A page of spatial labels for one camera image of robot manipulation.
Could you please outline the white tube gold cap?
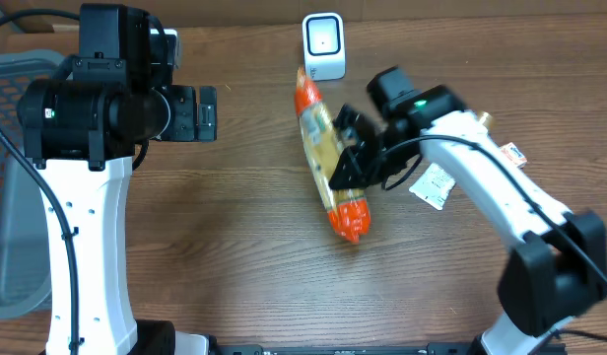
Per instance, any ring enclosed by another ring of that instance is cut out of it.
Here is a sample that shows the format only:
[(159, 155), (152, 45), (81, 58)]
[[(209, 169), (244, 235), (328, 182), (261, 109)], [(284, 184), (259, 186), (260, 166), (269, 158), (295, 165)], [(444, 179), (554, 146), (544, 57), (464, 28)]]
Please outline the white tube gold cap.
[[(477, 124), (483, 125), (486, 132), (489, 131), (493, 125), (493, 117), (485, 111), (474, 111), (474, 114)], [(461, 133), (452, 133), (452, 128), (446, 128), (443, 133), (461, 136)], [(436, 163), (431, 163), (425, 172), (409, 187), (409, 191), (440, 211), (454, 186), (455, 180), (453, 177)]]

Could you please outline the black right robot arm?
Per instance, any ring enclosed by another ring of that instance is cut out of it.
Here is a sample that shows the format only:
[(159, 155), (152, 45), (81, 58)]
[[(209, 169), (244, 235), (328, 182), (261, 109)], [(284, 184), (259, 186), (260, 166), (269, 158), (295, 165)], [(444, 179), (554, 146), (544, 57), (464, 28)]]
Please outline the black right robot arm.
[(471, 354), (536, 354), (571, 320), (607, 297), (607, 229), (575, 214), (508, 160), (477, 115), (450, 88), (416, 90), (406, 73), (378, 73), (367, 93), (383, 131), (344, 105), (334, 125), (354, 133), (329, 185), (366, 188), (400, 173), (415, 156), (439, 165), (494, 225), (508, 252), (497, 291), (502, 315)]

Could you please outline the orange flame-print box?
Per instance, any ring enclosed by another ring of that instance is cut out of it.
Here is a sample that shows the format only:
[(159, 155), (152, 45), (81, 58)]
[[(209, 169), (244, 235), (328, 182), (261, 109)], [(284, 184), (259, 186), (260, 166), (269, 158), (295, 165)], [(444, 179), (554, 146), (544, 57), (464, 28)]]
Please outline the orange flame-print box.
[(504, 144), (500, 150), (517, 168), (522, 169), (526, 165), (526, 157), (512, 142)]

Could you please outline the orange spaghetti packet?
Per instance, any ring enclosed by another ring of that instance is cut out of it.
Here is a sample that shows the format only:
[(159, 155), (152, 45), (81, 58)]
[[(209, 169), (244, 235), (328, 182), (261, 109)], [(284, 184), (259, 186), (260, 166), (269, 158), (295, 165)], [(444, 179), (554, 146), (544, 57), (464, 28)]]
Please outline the orange spaghetti packet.
[(330, 188), (344, 145), (319, 89), (302, 66), (297, 72), (294, 102), (305, 157), (330, 225), (338, 236), (357, 244), (371, 224), (365, 192)]

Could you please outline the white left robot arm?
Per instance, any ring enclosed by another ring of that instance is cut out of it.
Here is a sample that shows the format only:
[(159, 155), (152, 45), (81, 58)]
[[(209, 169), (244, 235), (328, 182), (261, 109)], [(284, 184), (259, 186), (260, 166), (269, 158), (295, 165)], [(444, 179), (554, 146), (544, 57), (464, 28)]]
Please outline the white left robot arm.
[(52, 292), (49, 354), (207, 355), (206, 335), (134, 318), (125, 214), (151, 141), (212, 142), (213, 87), (172, 80), (179, 39), (147, 11), (85, 4), (79, 50), (18, 104), (25, 167), (45, 208)]

